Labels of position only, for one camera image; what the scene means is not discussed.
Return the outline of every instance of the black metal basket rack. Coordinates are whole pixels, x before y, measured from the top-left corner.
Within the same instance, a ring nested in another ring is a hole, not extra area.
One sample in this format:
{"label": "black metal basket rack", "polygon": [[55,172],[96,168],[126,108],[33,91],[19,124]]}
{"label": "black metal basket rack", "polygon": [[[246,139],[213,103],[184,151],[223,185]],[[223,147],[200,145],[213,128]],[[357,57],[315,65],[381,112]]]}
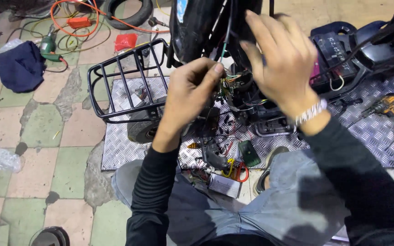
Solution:
{"label": "black metal basket rack", "polygon": [[[156,56],[155,50],[153,48],[153,46],[155,46],[156,44],[163,44],[163,50],[162,50],[162,59],[161,62],[159,62],[159,59]],[[148,67],[145,66],[144,64],[144,60],[143,60],[143,50],[145,49],[150,49],[150,53],[153,56],[155,62],[156,62],[156,66],[152,66],[152,67]],[[150,91],[150,88],[147,84],[147,80],[145,78],[144,75],[144,71],[145,70],[150,70],[150,69],[155,69],[157,68],[159,71],[159,75],[160,78],[162,80],[163,83],[163,87],[165,89],[165,93],[167,93],[168,91],[168,86],[167,83],[165,81],[164,75],[162,73],[161,70],[161,65],[164,62],[164,55],[167,56],[167,67],[171,67],[171,65],[173,64],[175,67],[178,66],[178,62],[174,60],[174,58],[172,58],[173,56],[173,51],[172,51],[172,47],[170,48],[167,44],[167,42],[165,42],[164,39],[162,38],[158,38],[155,39],[147,44],[135,47],[132,50],[129,50],[121,55],[118,55],[114,58],[108,59],[107,61],[104,61],[102,63],[99,63],[93,67],[91,67],[88,70],[88,89],[89,89],[89,94],[90,94],[90,98],[91,98],[91,102],[92,102],[92,106],[94,109],[95,114],[102,118],[106,123],[112,123],[112,124],[120,124],[120,123],[130,123],[130,122],[141,122],[141,121],[152,121],[152,120],[160,120],[157,108],[161,107],[163,105],[165,105],[165,102],[155,102],[153,100],[153,96],[152,96],[152,92]],[[135,64],[137,69],[136,70],[130,70],[130,71],[123,71],[123,68],[121,66],[120,60],[128,57],[128,56],[134,56],[135,58]],[[113,74],[106,74],[106,70],[105,67],[108,65],[111,65],[113,63],[117,63],[118,64],[118,68],[119,68],[119,73],[113,73]],[[94,73],[95,75],[98,76],[98,78],[96,78],[94,81],[91,81],[91,73]],[[134,105],[134,102],[132,101],[131,98],[131,94],[129,91],[129,85],[127,84],[127,80],[125,78],[125,74],[130,74],[130,73],[135,73],[135,72],[140,72],[141,74],[141,79],[143,81],[144,84],[144,88],[147,91],[147,96],[148,96],[148,100],[149,102],[147,104],[144,104],[142,106],[136,106]],[[112,92],[110,89],[110,85],[109,82],[107,80],[108,77],[113,77],[113,76],[118,76],[120,75],[121,78],[123,79],[123,84],[124,84],[124,88],[125,88],[125,92],[127,94],[127,99],[129,100],[129,104],[130,104],[130,109],[126,109],[126,110],[121,110],[121,111],[117,111],[116,107],[113,103],[113,99],[112,99]],[[99,107],[96,98],[94,96],[94,88],[96,83],[101,80],[104,79],[104,83],[106,86],[106,92],[107,92],[107,96],[109,99],[109,105],[110,105],[110,113],[104,113],[101,108]],[[130,114],[130,113],[134,113],[134,112],[139,112],[142,110],[147,110],[149,117],[146,119],[130,119],[130,120],[111,120],[111,118],[116,117],[116,116],[121,116],[121,115],[126,115],[126,114]]]}

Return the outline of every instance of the green wire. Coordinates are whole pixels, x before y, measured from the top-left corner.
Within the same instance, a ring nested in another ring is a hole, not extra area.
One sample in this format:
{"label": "green wire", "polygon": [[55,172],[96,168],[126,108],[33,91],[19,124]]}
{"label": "green wire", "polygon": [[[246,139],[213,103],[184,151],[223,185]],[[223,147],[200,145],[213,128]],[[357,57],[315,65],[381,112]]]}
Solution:
{"label": "green wire", "polygon": [[226,43],[223,45],[222,57],[220,58],[220,62],[222,62],[222,60],[223,60],[225,50],[226,50]]}

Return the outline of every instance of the navy blue cloth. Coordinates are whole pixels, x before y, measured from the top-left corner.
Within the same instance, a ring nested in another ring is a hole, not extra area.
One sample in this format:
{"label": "navy blue cloth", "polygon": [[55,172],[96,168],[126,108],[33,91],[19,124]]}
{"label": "navy blue cloth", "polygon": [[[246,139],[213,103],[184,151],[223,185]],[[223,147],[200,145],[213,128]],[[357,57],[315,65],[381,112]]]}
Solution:
{"label": "navy blue cloth", "polygon": [[43,81],[45,58],[31,41],[0,54],[0,79],[13,92],[30,92]]}

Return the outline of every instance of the orange extension cord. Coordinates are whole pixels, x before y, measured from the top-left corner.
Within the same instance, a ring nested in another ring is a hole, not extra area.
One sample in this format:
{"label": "orange extension cord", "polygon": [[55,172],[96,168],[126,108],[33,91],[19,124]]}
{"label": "orange extension cord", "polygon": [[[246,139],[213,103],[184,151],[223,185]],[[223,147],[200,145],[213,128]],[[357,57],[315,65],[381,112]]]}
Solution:
{"label": "orange extension cord", "polygon": [[[68,35],[70,35],[70,36],[75,36],[75,37],[87,37],[87,36],[93,34],[93,33],[95,32],[95,30],[97,29],[98,23],[99,23],[99,20],[100,20],[100,14],[107,16],[107,14],[106,14],[105,12],[103,12],[103,11],[101,11],[101,10],[99,10],[99,9],[97,8],[97,3],[96,3],[96,1],[95,1],[95,0],[92,0],[92,1],[94,2],[95,7],[93,7],[93,6],[91,6],[91,5],[87,4],[87,3],[83,3],[83,2],[77,1],[77,0],[60,0],[60,1],[57,1],[57,2],[55,2],[55,3],[51,6],[51,19],[52,19],[52,21],[54,22],[54,24],[55,24],[60,30],[62,30],[64,33],[66,33],[66,34],[68,34]],[[93,29],[92,31],[90,31],[88,34],[85,34],[85,35],[78,35],[78,34],[70,33],[70,32],[68,32],[68,31],[64,30],[61,26],[59,26],[59,24],[58,24],[58,23],[56,22],[56,20],[54,19],[53,9],[54,9],[54,8],[56,7],[56,5],[58,5],[59,3],[64,3],[64,2],[80,3],[80,4],[84,4],[84,5],[88,6],[88,7],[91,7],[92,9],[95,9],[95,11],[97,12],[97,21],[96,21],[96,23],[95,23],[94,29]],[[116,18],[115,16],[112,16],[112,19],[115,19],[115,20],[117,20],[117,21],[119,21],[119,22],[121,22],[121,23],[123,23],[123,24],[125,24],[125,25],[128,25],[128,26],[130,26],[130,27],[132,27],[132,28],[134,28],[134,29],[136,29],[136,30],[139,30],[139,31],[154,32],[154,33],[166,33],[166,32],[169,32],[169,31],[152,31],[152,30],[146,30],[146,29],[142,29],[142,28],[139,28],[139,27],[135,27],[135,26],[132,26],[132,25],[130,25],[130,24],[128,24],[128,23],[126,23],[126,22],[124,22],[124,21],[122,21],[122,20]]]}

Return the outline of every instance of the green power drill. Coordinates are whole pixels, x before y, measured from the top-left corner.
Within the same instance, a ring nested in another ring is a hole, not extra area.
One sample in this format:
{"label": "green power drill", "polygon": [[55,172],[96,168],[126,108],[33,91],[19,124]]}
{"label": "green power drill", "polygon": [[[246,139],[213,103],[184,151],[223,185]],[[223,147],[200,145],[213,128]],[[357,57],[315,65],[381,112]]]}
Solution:
{"label": "green power drill", "polygon": [[42,41],[40,42],[40,54],[43,56],[43,58],[52,62],[61,62],[62,56],[54,53],[56,48],[56,32],[54,24],[51,24],[47,36],[43,37]]}

